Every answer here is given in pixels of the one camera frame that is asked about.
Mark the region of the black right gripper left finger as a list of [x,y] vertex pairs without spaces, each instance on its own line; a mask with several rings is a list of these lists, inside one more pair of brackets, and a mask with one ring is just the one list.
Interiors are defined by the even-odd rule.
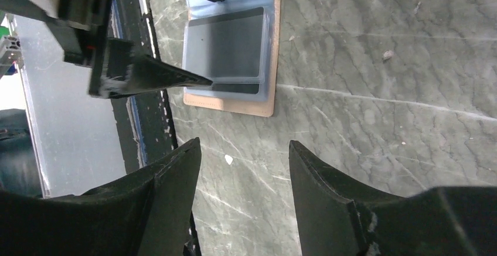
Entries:
[[182,255],[202,159],[199,138],[82,195],[1,193],[2,255]]

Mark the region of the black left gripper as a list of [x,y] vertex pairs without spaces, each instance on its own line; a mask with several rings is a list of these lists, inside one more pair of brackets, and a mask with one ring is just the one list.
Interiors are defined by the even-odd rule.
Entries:
[[142,46],[108,36],[113,0],[1,0],[1,10],[45,23],[64,60],[91,69],[88,92],[124,98],[171,87],[211,86],[212,81],[159,61]]

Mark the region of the aluminium frame rail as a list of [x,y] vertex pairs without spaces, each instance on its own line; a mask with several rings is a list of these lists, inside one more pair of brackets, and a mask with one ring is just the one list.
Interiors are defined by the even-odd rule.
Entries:
[[[15,62],[21,56],[18,37],[1,27],[1,76],[17,72]],[[1,110],[1,190],[42,198],[43,191],[25,110]]]

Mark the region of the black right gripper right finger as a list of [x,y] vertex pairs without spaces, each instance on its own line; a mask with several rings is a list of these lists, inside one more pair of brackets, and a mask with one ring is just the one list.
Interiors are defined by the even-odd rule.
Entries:
[[495,255],[496,188],[440,186],[400,197],[289,144],[303,255]]

